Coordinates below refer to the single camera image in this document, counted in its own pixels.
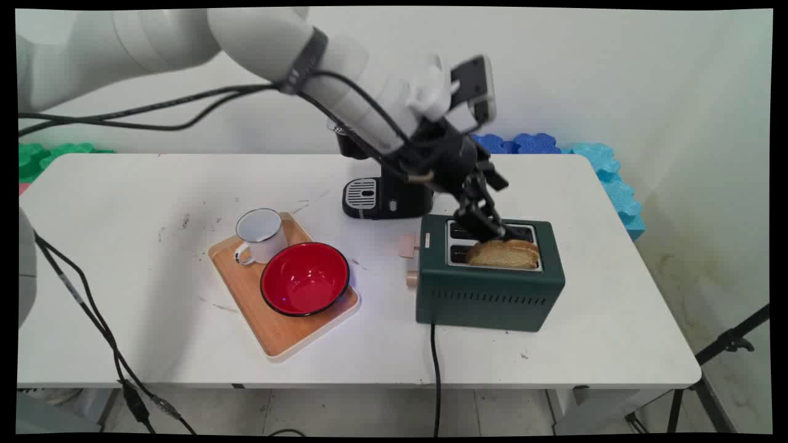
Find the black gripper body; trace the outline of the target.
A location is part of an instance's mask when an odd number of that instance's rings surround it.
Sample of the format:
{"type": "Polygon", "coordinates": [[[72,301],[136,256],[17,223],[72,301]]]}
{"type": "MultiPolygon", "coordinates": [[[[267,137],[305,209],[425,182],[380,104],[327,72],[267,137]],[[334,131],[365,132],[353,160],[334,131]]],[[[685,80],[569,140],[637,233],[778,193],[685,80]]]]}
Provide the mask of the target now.
{"type": "Polygon", "coordinates": [[[437,193],[458,196],[465,178],[475,168],[476,148],[470,134],[475,124],[459,130],[447,120],[421,120],[410,140],[403,146],[403,167],[411,175],[427,176],[428,187],[437,193]]]}

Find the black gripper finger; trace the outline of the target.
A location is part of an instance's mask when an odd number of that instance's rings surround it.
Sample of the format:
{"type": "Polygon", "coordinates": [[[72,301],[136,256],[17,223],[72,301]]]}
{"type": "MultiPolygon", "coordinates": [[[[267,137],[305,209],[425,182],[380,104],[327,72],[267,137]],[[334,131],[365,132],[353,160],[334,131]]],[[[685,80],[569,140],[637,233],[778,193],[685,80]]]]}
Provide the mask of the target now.
{"type": "Polygon", "coordinates": [[[455,221],[464,227],[472,238],[480,242],[510,241],[516,232],[505,225],[498,214],[482,174],[470,174],[462,183],[456,196],[459,204],[455,221]]]}
{"type": "Polygon", "coordinates": [[[475,183],[479,188],[486,186],[495,191],[509,187],[509,182],[496,170],[490,161],[489,153],[477,153],[475,163],[475,183]]]}

